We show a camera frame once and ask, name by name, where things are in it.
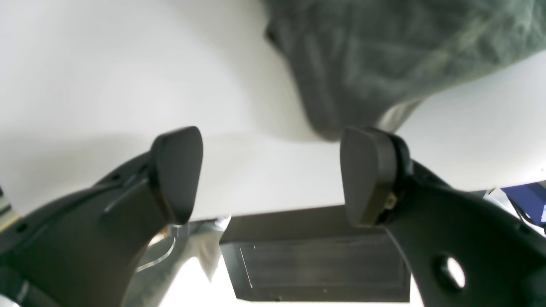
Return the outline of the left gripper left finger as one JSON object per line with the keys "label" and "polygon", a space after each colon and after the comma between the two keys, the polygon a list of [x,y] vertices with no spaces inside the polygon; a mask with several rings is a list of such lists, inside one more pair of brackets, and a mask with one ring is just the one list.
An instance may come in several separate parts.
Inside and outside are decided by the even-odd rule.
{"label": "left gripper left finger", "polygon": [[195,126],[158,136],[95,185],[1,232],[1,295],[20,307],[119,307],[140,258],[193,212],[203,140]]}

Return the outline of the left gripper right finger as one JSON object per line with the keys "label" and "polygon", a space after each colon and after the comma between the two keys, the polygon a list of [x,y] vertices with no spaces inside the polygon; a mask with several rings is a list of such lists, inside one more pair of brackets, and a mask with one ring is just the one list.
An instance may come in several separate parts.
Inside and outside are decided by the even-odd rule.
{"label": "left gripper right finger", "polygon": [[450,187],[411,159],[402,138],[349,127],[340,166],[349,222],[386,230],[426,307],[545,305],[545,238]]}

